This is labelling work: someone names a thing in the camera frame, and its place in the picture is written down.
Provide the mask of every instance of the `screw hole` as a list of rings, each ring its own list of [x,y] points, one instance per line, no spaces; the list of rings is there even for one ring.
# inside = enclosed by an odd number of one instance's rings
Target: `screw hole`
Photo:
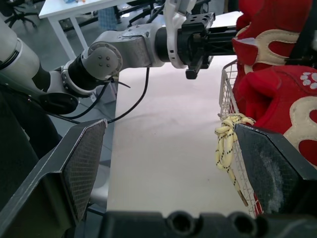
[[[194,219],[187,213],[175,212],[167,218],[167,224],[180,236],[189,236],[195,231]]]
[[[179,232],[188,232],[190,230],[190,221],[183,215],[178,215],[173,219],[173,225]]]
[[[234,221],[234,225],[240,233],[252,234],[254,232],[254,226],[248,217],[238,216]]]

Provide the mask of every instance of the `red fabric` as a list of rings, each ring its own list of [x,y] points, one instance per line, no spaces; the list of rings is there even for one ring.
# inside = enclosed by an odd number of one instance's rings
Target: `red fabric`
[[[257,46],[241,43],[236,39],[232,39],[232,45],[241,64],[253,65],[255,63],[259,52]]]
[[[258,54],[255,49],[257,46],[250,46],[238,42],[238,40],[256,38],[259,34],[272,29],[300,33],[311,10],[311,5],[312,0],[240,0],[240,9],[244,15],[238,19],[237,28],[241,29],[249,24],[250,26],[232,41],[238,61],[241,64],[233,88],[234,94],[236,94],[236,88],[245,75],[243,65],[252,66]],[[270,43],[268,47],[274,53],[288,57],[294,44],[276,41]],[[253,71],[268,67],[271,67],[271,65],[255,63]]]
[[[301,32],[311,5],[312,0],[263,0],[263,6],[260,9],[258,5],[243,6],[253,16],[251,16],[250,26],[238,36],[238,39],[256,38],[262,32],[271,29]]]
[[[237,20],[237,30],[248,26],[253,16],[262,8],[264,0],[239,0],[239,9],[243,12]]]
[[[284,134],[292,126],[290,108],[293,103],[306,96],[315,96],[317,101],[317,89],[310,87],[315,81],[309,75],[310,83],[304,85],[301,79],[304,72],[317,73],[317,70],[290,65],[273,66],[247,74],[235,94],[239,111],[255,119],[255,126]],[[310,118],[317,122],[317,112],[312,111]],[[299,149],[308,161],[317,166],[316,146],[317,141],[304,140]]]

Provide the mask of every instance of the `table leg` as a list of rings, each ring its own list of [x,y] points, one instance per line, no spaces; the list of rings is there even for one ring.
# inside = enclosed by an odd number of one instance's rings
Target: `table leg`
[[[78,22],[77,22],[77,20],[76,20],[76,17],[72,16],[72,17],[70,18],[70,20],[71,20],[71,23],[73,24],[73,27],[74,27],[74,29],[75,29],[77,35],[78,35],[78,38],[79,38],[79,40],[80,40],[81,45],[83,46],[84,50],[87,49],[88,46],[87,46],[85,37],[84,37],[83,33],[82,33],[81,30],[80,30],[80,27],[79,27],[79,25],[78,25]]]
[[[59,41],[61,42],[61,45],[63,46],[64,50],[66,51],[66,54],[68,55],[70,60],[76,59],[76,55],[67,39],[65,36],[65,33],[60,26],[60,23],[58,20],[52,20],[49,18],[50,24],[52,25],[53,30],[55,31]]]

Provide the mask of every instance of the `mesh pad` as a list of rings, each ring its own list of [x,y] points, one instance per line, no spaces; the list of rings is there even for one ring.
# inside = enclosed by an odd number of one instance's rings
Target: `mesh pad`
[[[78,221],[84,216],[94,186],[105,129],[105,123],[87,128],[64,169],[65,183]]]

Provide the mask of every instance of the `white table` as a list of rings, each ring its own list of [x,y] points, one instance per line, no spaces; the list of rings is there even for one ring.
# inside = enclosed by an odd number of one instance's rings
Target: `white table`
[[[239,15],[219,16],[214,26],[234,25]],[[115,123],[108,211],[158,211],[165,217],[177,210],[195,217],[247,212],[214,159],[221,70],[235,58],[214,57],[196,80],[169,63],[151,68],[143,102]],[[131,89],[119,86],[116,116],[139,99],[145,73],[144,68],[120,73]]]
[[[79,0],[78,3],[65,3],[64,0],[46,0],[39,17],[47,17],[49,19],[53,30],[63,45],[68,57],[73,60],[76,58],[76,55],[64,34],[62,27],[59,24],[59,20],[70,18],[83,48],[86,49],[88,46],[83,33],[80,30],[76,16],[130,1],[133,0],[86,0],[85,3],[82,2],[82,0]]]

